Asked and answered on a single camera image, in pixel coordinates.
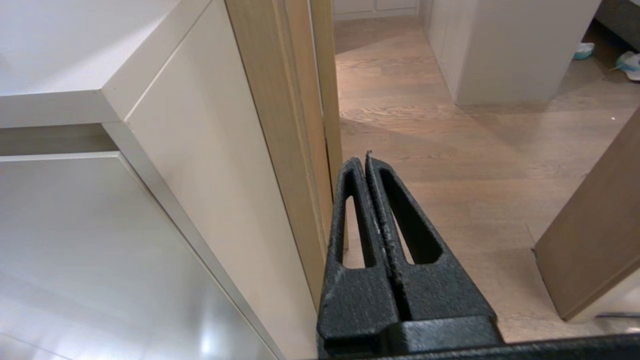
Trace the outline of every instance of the shoe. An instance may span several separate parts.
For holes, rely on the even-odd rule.
[[[624,71],[629,80],[640,81],[640,54],[627,51],[620,55],[616,60],[616,69]]]
[[[592,42],[581,42],[578,44],[578,48],[575,50],[573,54],[573,58],[576,60],[583,60],[591,56],[593,54],[593,48],[596,44]]]

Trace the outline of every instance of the white cabinet door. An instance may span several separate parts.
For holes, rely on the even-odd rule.
[[[407,9],[418,6],[418,0],[376,0],[376,10]]]
[[[3,357],[274,358],[119,152],[0,157],[0,229]]]
[[[126,126],[284,355],[316,356],[317,313],[224,1],[202,13]]]
[[[476,0],[439,0],[447,1],[447,29],[444,36],[440,64],[446,75],[449,90],[454,98],[458,93],[460,77],[465,65],[465,56],[473,32]]]
[[[372,12],[375,9],[374,0],[333,0],[334,13]]]
[[[442,57],[444,38],[447,33],[449,21],[449,0],[434,0],[431,8],[431,21],[429,22],[429,43],[436,58]]]

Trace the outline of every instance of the white wall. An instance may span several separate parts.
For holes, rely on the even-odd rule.
[[[333,19],[415,15],[418,0],[333,0]]]

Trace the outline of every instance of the wooden floor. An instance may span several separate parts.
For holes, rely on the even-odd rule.
[[[459,108],[416,18],[335,27],[345,159],[373,150],[396,169],[508,342],[640,331],[636,320],[563,323],[531,251],[640,105],[640,85],[609,72],[620,49],[588,36],[594,57],[571,64],[552,101]],[[363,267],[348,217],[344,263]]]

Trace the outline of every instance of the open door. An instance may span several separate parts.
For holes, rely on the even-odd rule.
[[[540,273],[563,320],[640,312],[638,154],[640,109],[536,244]]]

